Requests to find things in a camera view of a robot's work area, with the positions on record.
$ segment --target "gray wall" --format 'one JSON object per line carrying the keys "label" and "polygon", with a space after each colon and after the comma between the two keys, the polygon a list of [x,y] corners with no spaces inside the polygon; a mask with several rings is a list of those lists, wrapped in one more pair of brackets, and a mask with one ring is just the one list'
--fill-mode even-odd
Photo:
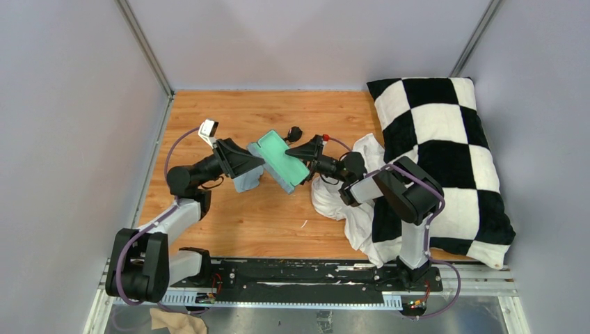
{"label": "gray wall", "polygon": [[587,333],[590,2],[507,0],[468,68],[533,333]]}
{"label": "gray wall", "polygon": [[176,89],[446,76],[488,0],[131,0]]}
{"label": "gray wall", "polygon": [[80,333],[166,98],[114,1],[2,1],[0,45],[0,333]]}

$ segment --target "green sponge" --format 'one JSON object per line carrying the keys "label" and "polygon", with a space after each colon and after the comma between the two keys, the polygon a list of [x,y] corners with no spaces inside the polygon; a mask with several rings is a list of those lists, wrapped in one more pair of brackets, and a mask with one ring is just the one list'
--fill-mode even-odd
{"label": "green sponge", "polygon": [[301,160],[285,154],[289,146],[274,130],[246,148],[253,156],[264,159],[264,169],[287,193],[292,193],[295,186],[310,174]]}

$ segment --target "floor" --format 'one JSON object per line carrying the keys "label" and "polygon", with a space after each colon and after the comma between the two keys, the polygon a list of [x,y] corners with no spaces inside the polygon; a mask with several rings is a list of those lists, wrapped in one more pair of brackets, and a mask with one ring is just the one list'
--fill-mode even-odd
{"label": "floor", "polygon": [[[164,161],[174,141],[198,127],[205,118],[219,122],[217,138],[232,138],[245,148],[270,129],[286,136],[292,126],[303,130],[299,143],[315,134],[328,134],[352,146],[368,133],[383,144],[371,96],[353,91],[181,91],[176,94],[170,120],[147,191],[140,223],[147,223],[167,208],[172,197],[164,181]],[[194,164],[210,155],[211,148],[196,134],[175,149],[171,166]],[[339,157],[344,149],[330,143],[324,154]],[[344,236],[344,221],[316,213],[309,183],[287,195],[267,174],[260,185],[237,193],[231,180],[213,190],[209,213],[170,247],[208,249],[214,256],[366,258],[351,248]],[[439,259],[467,259],[433,250]]]}

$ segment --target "pillow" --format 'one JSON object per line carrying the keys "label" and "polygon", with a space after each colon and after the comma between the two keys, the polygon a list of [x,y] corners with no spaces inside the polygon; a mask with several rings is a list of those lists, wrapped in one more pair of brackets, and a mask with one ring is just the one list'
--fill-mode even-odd
{"label": "pillow", "polygon": [[[385,139],[386,163],[405,155],[437,180],[446,208],[431,226],[431,247],[501,269],[515,233],[476,112],[469,78],[404,78],[367,83]],[[373,242],[401,236],[384,198],[375,203]]]}

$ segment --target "beige cloth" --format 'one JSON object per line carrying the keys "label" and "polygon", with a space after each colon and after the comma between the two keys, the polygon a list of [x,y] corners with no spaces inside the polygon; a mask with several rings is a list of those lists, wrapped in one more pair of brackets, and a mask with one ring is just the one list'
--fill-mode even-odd
{"label": "beige cloth", "polygon": [[167,327],[170,334],[207,334],[207,327],[201,318],[181,313],[164,312],[150,308],[152,329]]}

